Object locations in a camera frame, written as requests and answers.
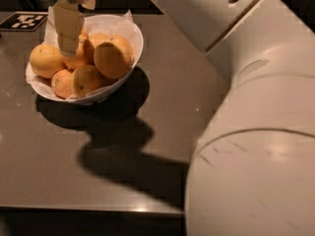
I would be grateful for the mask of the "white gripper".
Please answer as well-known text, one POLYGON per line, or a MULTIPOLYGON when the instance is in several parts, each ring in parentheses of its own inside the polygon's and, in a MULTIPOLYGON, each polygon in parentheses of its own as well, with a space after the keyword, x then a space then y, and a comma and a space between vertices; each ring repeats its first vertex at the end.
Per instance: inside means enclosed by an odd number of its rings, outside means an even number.
POLYGON ((58 46, 66 56, 76 55, 79 47, 79 35, 85 21, 76 3, 88 10, 95 8, 95 0, 58 0, 52 7, 55 30, 58 34, 58 46))

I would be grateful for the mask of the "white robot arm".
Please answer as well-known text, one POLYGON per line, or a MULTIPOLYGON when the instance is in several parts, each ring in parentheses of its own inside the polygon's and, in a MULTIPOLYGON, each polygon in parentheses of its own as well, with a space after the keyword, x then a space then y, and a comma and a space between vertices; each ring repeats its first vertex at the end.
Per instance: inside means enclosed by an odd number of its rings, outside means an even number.
POLYGON ((187 236, 315 236, 315 39, 282 0, 151 0, 229 82, 185 168, 187 236))

